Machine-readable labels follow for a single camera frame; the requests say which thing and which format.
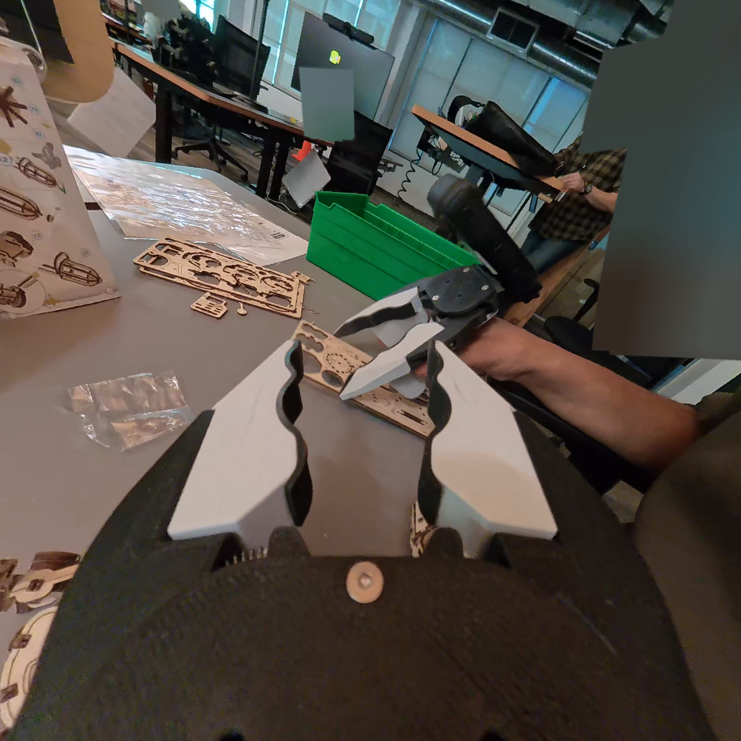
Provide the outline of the wooden puzzle sheet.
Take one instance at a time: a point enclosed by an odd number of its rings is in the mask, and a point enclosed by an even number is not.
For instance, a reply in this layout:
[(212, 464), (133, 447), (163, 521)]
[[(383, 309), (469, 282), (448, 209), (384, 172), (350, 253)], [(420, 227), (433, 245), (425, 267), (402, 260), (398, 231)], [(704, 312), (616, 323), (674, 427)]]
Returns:
[(412, 504), (410, 518), (410, 549), (413, 558), (419, 558), (424, 553), (428, 541), (436, 528), (430, 525), (421, 514), (417, 501)]
[(13, 727), (22, 712), (57, 611), (53, 606), (34, 614), (10, 643), (1, 675), (3, 731)]
[(207, 247), (165, 238), (149, 246), (134, 259), (144, 275), (199, 291), (191, 308), (219, 319), (227, 302), (235, 302), (238, 314), (258, 308), (300, 320), (305, 289), (311, 278), (294, 271), (280, 273), (238, 256)]
[(134, 264), (145, 275), (293, 319), (301, 318), (305, 289), (310, 283), (302, 273), (279, 273), (243, 261), (218, 264), (202, 252), (184, 259), (145, 253)]
[[(301, 320), (293, 333), (303, 351), (304, 376), (338, 395), (352, 373), (372, 357), (313, 323)], [(357, 408), (423, 439), (433, 430), (428, 415), (428, 397), (406, 399), (383, 385), (350, 401)]]

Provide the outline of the tilted wooden top desk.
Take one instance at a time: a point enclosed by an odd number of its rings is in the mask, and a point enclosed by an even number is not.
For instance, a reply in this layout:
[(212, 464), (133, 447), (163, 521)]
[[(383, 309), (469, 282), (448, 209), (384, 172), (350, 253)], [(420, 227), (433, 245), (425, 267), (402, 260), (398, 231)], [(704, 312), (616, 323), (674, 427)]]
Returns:
[(536, 173), (531, 167), (522, 167), (519, 160), (504, 148), (488, 142), (463, 127), (455, 125), (443, 116), (414, 105), (412, 115), (425, 128), (444, 142), (452, 153), (467, 165), (465, 180), (477, 186), (484, 196), (490, 188), (493, 195), (500, 196), (505, 190), (518, 190), (529, 195), (521, 202), (534, 212), (540, 202), (560, 200), (565, 188), (558, 178)]

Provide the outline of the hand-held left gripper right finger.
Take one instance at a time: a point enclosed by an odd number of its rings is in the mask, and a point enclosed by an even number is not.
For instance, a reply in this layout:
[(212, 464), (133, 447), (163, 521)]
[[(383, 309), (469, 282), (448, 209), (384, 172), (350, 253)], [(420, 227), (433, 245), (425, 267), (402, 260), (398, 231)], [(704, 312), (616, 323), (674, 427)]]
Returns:
[(428, 352), (428, 412), (416, 502), (426, 522), (482, 558), (497, 535), (551, 541), (558, 532), (514, 410), (442, 342)]

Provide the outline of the black bag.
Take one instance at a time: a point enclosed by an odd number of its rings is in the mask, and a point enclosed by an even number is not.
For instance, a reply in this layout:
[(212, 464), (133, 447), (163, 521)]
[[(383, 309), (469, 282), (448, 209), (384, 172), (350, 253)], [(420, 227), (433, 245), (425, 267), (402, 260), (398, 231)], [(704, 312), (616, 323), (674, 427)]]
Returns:
[(462, 106), (472, 106), (474, 114), (466, 119), (462, 128), (470, 134), (504, 150), (517, 167), (530, 176), (551, 177), (558, 162), (553, 153), (545, 149), (534, 137), (518, 125), (494, 102), (485, 104), (462, 97)]

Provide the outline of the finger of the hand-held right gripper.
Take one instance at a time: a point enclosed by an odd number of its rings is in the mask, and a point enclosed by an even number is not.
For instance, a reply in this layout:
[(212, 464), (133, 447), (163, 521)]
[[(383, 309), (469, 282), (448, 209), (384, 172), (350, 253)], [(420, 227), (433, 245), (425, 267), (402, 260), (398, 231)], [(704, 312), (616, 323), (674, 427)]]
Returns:
[(333, 335), (346, 338), (370, 330), (384, 347), (393, 347), (413, 327), (430, 321), (430, 313), (422, 303), (420, 290), (407, 288), (375, 301), (344, 321)]
[(354, 371), (339, 393), (340, 400), (355, 399), (384, 385), (390, 385), (406, 399), (420, 397), (425, 381), (414, 370), (426, 361), (428, 343), (444, 329), (437, 321), (412, 327), (396, 345)]

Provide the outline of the black cabinet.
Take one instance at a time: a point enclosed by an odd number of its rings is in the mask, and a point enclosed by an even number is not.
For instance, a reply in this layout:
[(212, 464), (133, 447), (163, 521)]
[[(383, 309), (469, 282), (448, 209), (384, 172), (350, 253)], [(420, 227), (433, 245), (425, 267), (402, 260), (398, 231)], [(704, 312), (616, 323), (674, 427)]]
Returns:
[(371, 196), (392, 136), (392, 129), (355, 111), (354, 138), (338, 141), (331, 148), (326, 163), (330, 181), (325, 190)]

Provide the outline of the person's brown shirt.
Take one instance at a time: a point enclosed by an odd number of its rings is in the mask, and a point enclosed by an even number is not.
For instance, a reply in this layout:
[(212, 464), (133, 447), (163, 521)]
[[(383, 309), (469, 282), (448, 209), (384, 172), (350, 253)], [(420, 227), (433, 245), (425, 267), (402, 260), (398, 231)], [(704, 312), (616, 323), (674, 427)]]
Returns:
[(694, 410), (699, 437), (656, 478), (634, 541), (718, 739), (740, 739), (740, 397)]

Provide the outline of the wooden top office desk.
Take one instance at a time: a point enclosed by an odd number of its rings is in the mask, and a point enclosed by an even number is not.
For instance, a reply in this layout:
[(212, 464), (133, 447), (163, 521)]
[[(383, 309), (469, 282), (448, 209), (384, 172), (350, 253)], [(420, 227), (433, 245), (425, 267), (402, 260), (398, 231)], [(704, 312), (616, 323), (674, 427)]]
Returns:
[(143, 52), (123, 42), (111, 40), (116, 54), (131, 68), (156, 86), (156, 161), (170, 164), (173, 157), (173, 99), (182, 96), (185, 107), (195, 110), (217, 125), (262, 140), (262, 162), (255, 185), (261, 199), (277, 200), (290, 149), (305, 141), (329, 147), (320, 139), (307, 137), (301, 127), (288, 117), (253, 102), (229, 99), (217, 92), (188, 81), (170, 69), (149, 60)]

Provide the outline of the person's right forearm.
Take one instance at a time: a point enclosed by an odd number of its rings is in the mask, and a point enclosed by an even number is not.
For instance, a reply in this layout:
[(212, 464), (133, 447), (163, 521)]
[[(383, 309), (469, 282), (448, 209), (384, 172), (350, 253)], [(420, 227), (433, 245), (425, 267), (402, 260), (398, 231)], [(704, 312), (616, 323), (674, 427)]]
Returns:
[(516, 381), (549, 410), (646, 470), (662, 471), (700, 437), (698, 412), (541, 342)]

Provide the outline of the grey desk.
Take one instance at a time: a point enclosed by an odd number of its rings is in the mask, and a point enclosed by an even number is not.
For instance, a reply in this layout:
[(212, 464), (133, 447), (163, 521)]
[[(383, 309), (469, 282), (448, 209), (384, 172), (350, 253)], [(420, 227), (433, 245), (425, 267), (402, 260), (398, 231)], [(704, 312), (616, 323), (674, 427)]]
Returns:
[[(133, 452), (91, 442), (64, 392), (80, 382), (174, 371), (194, 413), (219, 401), (296, 326), (263, 310), (207, 319), (192, 291), (142, 276), (145, 240), (125, 241), (90, 213), (121, 299), (2, 322), (2, 556), (23, 568), (37, 551), (81, 553), (179, 432)], [(309, 382), (300, 428), (315, 495), (304, 538), (314, 553), (402, 555), (422, 441)]]

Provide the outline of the white board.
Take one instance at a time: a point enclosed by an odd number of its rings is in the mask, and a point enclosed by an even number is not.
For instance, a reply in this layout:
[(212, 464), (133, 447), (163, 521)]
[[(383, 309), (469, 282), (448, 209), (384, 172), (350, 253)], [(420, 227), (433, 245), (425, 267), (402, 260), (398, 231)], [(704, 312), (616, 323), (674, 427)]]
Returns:
[(155, 124), (156, 106), (121, 68), (100, 99), (78, 105), (68, 123), (104, 153), (125, 158)]

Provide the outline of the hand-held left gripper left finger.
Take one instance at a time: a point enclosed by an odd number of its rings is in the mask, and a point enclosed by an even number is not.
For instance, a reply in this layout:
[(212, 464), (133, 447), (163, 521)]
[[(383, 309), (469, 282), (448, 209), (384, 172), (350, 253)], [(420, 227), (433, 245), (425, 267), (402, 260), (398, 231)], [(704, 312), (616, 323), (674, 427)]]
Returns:
[(302, 347), (281, 344), (213, 407), (167, 527), (172, 540), (231, 533), (267, 551), (277, 528), (301, 527), (313, 485), (302, 413)]

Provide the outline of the clear plastic bag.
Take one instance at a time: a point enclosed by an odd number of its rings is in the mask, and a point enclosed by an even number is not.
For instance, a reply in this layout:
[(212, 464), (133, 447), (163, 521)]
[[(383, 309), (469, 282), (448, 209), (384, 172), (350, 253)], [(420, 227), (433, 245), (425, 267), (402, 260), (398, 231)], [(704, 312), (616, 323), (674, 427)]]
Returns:
[(195, 419), (170, 370), (78, 384), (62, 400), (90, 440), (120, 451), (180, 432)]

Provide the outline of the black computer monitor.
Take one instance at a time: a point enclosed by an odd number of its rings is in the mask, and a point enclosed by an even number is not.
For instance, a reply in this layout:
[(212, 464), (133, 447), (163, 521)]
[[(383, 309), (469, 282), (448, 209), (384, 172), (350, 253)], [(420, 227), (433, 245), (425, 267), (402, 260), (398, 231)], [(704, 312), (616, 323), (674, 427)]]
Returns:
[(218, 84), (256, 101), (271, 48), (224, 15), (218, 16), (215, 40)]

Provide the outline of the white instruction booklet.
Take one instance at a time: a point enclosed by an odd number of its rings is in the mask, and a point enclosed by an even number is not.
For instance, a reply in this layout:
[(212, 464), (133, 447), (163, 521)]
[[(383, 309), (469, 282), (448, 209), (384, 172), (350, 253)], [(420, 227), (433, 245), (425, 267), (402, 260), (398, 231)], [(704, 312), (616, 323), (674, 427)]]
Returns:
[(1, 54), (1, 319), (120, 296), (38, 74), (19, 46)]

